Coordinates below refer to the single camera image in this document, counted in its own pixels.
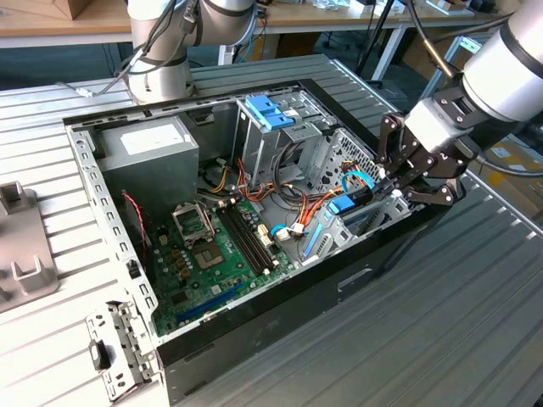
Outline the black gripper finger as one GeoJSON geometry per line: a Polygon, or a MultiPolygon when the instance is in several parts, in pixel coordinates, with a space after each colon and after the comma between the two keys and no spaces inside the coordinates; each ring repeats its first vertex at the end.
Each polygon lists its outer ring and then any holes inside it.
{"type": "Polygon", "coordinates": [[[440,179],[419,176],[403,187],[400,185],[399,177],[391,177],[389,181],[394,189],[401,191],[410,206],[423,204],[450,207],[466,195],[466,188],[459,178],[440,179]]]}
{"type": "Polygon", "coordinates": [[[378,196],[397,189],[406,198],[419,198],[421,144],[406,127],[403,116],[386,114],[382,118],[375,163],[383,175],[374,188],[378,196]]]}

